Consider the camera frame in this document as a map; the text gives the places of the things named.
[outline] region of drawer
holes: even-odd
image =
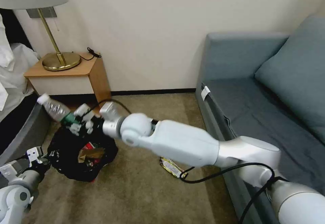
[[[88,76],[84,77],[36,77],[29,78],[39,95],[93,94]]]

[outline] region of green bottle label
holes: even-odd
[[[73,113],[67,114],[61,121],[63,125],[79,124],[79,121],[76,120]]]

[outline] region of floor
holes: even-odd
[[[114,98],[132,112],[204,128],[194,94]],[[44,147],[58,126],[52,124]],[[237,223],[222,177],[186,184],[166,172],[159,165],[159,157],[148,150],[130,148],[121,141],[116,143],[116,159],[92,183],[69,180],[51,168],[23,224]],[[215,167],[194,169],[188,179],[202,178],[215,171]]]

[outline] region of sofa cushion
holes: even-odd
[[[324,47],[325,18],[310,16],[255,77],[325,143]]]
[[[253,78],[205,81],[204,85],[211,91],[215,117],[224,118],[228,137],[249,136],[279,147],[280,172],[325,194],[324,144],[267,88]]]

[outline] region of wooden nightstand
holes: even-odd
[[[90,53],[80,53],[80,55],[85,59],[92,57]],[[95,94],[98,102],[111,98],[102,58],[94,57],[89,61],[82,59],[81,63],[72,69],[51,72],[42,66],[44,57],[24,74],[39,95],[43,93],[49,95]]]

